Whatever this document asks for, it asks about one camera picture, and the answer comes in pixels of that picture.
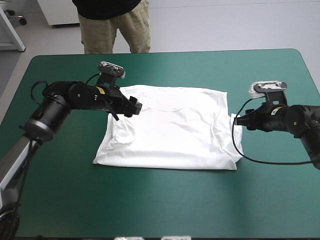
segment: khaki pants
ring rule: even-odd
[[[85,54],[112,54],[117,29],[129,44],[131,53],[150,51],[149,0],[141,0],[132,11],[108,20],[78,17]]]

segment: white object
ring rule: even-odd
[[[23,52],[26,47],[10,23],[3,8],[7,3],[0,4],[0,50],[18,50]]]
[[[264,90],[285,90],[287,85],[285,84],[285,87],[283,87],[283,83],[283,81],[255,81],[251,84],[248,93],[252,99],[264,98],[266,95],[263,92],[257,92],[256,86]]]
[[[227,93],[192,87],[122,87],[142,103],[139,115],[108,116],[105,137],[94,164],[165,168],[236,170],[240,155],[231,137]],[[241,126],[234,128],[242,151]]]
[[[49,25],[78,24],[78,12],[71,0],[38,0]]]

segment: green table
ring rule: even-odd
[[[0,157],[20,138],[37,105],[36,81],[85,81],[108,61],[123,66],[120,86],[209,88],[228,92],[229,113],[249,98],[252,82],[282,80],[290,105],[320,96],[294,49],[35,57],[0,126]],[[41,87],[37,89],[39,98]],[[257,108],[261,100],[247,108]],[[238,170],[172,170],[93,165],[107,114],[74,111],[31,163],[17,235],[116,237],[190,235],[212,238],[320,237],[320,171],[241,159]],[[284,132],[243,130],[248,156],[305,161],[300,140]]]

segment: folded white cloth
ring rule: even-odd
[[[122,87],[142,103],[139,115],[108,115],[94,164],[165,169],[236,170],[240,155],[231,137],[227,93],[205,88]],[[234,127],[241,146],[242,128]]]

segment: robotic arm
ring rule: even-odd
[[[21,139],[0,161],[0,239],[12,240],[19,226],[17,209],[24,186],[23,176],[20,191],[17,184],[23,172],[27,172],[30,160],[43,142],[50,141],[61,128],[73,110],[106,111],[118,120],[117,114],[130,118],[138,115],[142,104],[130,96],[126,98],[116,85],[117,78],[125,77],[121,66],[102,61],[98,65],[101,71],[97,84],[92,86],[81,81],[57,81],[50,85],[45,83],[42,92],[44,99],[39,107],[21,128]]]
[[[249,93],[252,99],[265,98],[257,109],[248,109],[235,119],[236,125],[250,131],[289,132],[302,141],[314,167],[320,169],[320,106],[288,106],[283,81],[254,82]]]

